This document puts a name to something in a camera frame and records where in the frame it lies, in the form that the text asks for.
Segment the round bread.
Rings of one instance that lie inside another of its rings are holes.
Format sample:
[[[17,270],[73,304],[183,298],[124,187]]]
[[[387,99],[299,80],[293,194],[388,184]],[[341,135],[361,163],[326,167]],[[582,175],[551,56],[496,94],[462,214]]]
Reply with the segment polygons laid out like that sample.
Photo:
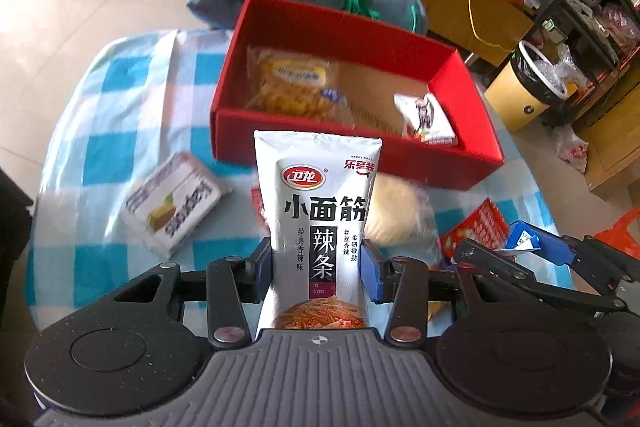
[[[442,257],[426,186],[398,176],[376,176],[363,236],[391,256],[413,257],[428,265],[437,265]]]

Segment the yellow biscuit packet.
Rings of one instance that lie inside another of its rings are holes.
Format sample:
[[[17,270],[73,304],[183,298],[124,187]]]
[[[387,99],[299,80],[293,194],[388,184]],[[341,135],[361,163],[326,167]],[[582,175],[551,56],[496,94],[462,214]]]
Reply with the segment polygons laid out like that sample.
[[[272,115],[355,127],[335,61],[263,46],[247,49],[250,98],[245,107]]]

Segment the blue white checkered tablecloth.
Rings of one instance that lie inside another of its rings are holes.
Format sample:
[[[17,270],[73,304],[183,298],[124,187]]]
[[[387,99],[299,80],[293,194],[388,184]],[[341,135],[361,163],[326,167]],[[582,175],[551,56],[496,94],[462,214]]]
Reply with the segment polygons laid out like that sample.
[[[53,131],[36,200],[25,298],[37,329],[157,265],[119,213],[175,153],[193,154],[232,187],[175,252],[182,269],[247,256],[265,236],[250,200],[255,171],[216,161],[210,145],[209,107],[230,39],[226,30],[122,38],[82,76]]]

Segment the yellow trash bin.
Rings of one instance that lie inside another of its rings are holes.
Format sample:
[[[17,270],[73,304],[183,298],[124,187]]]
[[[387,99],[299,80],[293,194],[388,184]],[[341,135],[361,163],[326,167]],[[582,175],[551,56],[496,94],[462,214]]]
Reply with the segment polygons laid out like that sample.
[[[521,41],[485,91],[485,98],[510,132],[517,132],[548,108],[570,97],[566,83],[541,50]]]

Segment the red cardboard box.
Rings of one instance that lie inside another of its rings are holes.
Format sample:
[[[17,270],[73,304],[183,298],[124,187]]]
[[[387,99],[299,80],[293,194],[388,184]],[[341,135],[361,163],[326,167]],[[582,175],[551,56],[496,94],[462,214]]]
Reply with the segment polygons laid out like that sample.
[[[336,63],[337,90],[355,124],[248,108],[255,93],[248,54],[256,48]],[[456,144],[426,144],[402,134],[395,94],[425,93],[442,106]],[[254,165],[257,130],[380,138],[380,171],[449,190],[468,191],[504,163],[483,99],[456,49],[376,20],[290,0],[245,0],[210,108],[210,139],[220,161]]]

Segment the small white snack packet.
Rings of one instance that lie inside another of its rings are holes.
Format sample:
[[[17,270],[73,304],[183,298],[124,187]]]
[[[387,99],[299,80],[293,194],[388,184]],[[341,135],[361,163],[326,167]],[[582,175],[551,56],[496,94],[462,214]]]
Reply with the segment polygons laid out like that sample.
[[[396,93],[394,104],[404,121],[404,138],[432,145],[458,143],[456,132],[433,93],[427,92],[422,98]]]

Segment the white spicy strips packet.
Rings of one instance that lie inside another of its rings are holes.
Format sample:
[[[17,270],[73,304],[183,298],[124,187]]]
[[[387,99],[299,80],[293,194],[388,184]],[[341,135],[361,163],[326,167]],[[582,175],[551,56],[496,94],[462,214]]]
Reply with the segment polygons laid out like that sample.
[[[256,131],[272,281],[261,329],[361,329],[360,245],[382,141]]]

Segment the white Kaprons wafer packet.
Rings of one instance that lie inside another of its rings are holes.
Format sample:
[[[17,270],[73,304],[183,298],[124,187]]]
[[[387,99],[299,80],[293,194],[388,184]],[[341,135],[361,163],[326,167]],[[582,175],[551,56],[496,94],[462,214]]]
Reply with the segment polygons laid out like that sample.
[[[127,195],[119,216],[146,247],[169,259],[231,192],[198,158],[179,152]]]

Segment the red plastic bag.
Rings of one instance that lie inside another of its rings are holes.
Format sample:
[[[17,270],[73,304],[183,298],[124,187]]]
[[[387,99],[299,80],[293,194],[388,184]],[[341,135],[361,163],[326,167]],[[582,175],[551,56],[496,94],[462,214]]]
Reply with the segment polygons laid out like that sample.
[[[612,228],[601,231],[594,237],[599,239],[600,242],[605,243],[618,251],[623,251],[624,254],[639,260],[640,243],[628,232],[629,225],[638,220],[639,217],[639,209],[627,211],[614,223]]]

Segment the red snack packet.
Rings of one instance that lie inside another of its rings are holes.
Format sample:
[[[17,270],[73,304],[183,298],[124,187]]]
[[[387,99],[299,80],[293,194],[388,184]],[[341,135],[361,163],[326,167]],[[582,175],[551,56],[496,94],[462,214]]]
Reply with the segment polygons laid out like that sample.
[[[509,227],[495,203],[486,198],[473,212],[449,232],[439,237],[442,255],[451,259],[456,248],[472,239],[490,249],[506,245]]]

